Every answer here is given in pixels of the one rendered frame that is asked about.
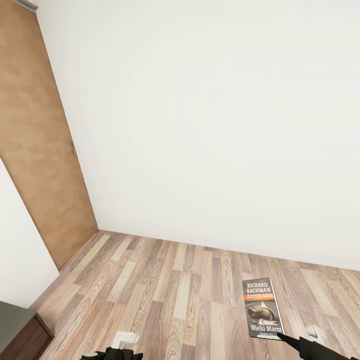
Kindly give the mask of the hardback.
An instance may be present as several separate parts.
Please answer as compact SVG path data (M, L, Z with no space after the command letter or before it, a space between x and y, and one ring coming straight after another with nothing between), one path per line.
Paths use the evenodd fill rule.
M242 281L249 336L283 341L277 332L285 334L272 279Z

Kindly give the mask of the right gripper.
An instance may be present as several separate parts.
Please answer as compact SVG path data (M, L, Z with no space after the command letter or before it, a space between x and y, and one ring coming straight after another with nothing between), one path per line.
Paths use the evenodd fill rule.
M277 336L300 352L303 360L336 360L336 353L324 345L299 336L299 339L277 332Z

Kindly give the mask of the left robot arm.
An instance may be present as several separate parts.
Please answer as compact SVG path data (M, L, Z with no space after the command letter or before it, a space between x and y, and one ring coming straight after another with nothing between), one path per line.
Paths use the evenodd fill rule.
M88 352L81 356L80 360L142 360L143 353L134 354L132 349L123 348L123 344L137 345L140 342L139 335L134 332L118 331L112 346L105 352Z

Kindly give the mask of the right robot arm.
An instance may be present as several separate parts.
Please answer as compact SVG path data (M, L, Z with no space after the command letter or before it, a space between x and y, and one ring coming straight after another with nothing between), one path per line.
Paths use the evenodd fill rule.
M324 340L327 337L324 331L316 325L308 325L305 327L310 335L308 339L299 336L299 339L277 332L277 336L284 342L292 346L300 352L303 360L359 360L358 358L347 358L342 354L325 347Z

